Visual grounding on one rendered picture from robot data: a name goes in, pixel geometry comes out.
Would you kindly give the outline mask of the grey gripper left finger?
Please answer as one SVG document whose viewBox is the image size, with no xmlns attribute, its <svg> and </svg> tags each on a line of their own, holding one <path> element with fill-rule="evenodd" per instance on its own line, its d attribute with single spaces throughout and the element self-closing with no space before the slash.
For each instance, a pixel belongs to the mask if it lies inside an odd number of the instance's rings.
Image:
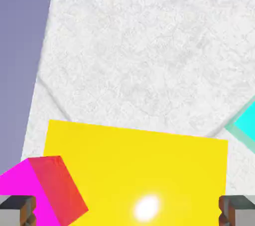
<svg viewBox="0 0 255 226">
<path fill-rule="evenodd" d="M 36 226 L 34 196 L 0 195 L 0 226 Z"/>
</svg>

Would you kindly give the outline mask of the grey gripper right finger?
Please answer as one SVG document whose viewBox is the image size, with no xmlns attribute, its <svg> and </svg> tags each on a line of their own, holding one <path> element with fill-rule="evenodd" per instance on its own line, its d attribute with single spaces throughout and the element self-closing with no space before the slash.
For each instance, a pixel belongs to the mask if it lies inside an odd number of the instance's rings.
<svg viewBox="0 0 255 226">
<path fill-rule="evenodd" d="M 219 197 L 219 226 L 255 226 L 255 195 Z"/>
</svg>

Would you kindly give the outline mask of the small magenta cube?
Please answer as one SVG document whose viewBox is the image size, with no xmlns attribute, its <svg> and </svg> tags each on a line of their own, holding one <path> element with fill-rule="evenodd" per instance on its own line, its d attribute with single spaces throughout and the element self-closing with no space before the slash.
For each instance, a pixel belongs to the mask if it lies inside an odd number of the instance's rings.
<svg viewBox="0 0 255 226">
<path fill-rule="evenodd" d="M 34 196 L 36 226 L 69 226 L 89 210 L 60 156 L 18 163 L 0 175 L 0 195 Z"/>
</svg>

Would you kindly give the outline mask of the small cyan cube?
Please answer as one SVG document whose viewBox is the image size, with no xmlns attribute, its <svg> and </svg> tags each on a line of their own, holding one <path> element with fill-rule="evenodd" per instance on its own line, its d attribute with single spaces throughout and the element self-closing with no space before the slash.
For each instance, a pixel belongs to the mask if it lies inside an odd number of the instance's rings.
<svg viewBox="0 0 255 226">
<path fill-rule="evenodd" d="M 255 95 L 228 121 L 225 129 L 255 154 Z"/>
</svg>

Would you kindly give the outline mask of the large yellow box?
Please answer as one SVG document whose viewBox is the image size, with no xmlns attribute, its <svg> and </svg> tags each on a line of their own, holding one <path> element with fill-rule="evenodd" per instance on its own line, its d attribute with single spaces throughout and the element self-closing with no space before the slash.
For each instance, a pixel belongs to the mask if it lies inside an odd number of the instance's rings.
<svg viewBox="0 0 255 226">
<path fill-rule="evenodd" d="M 88 212 L 70 226 L 219 226 L 228 141 L 51 120 Z"/>
</svg>

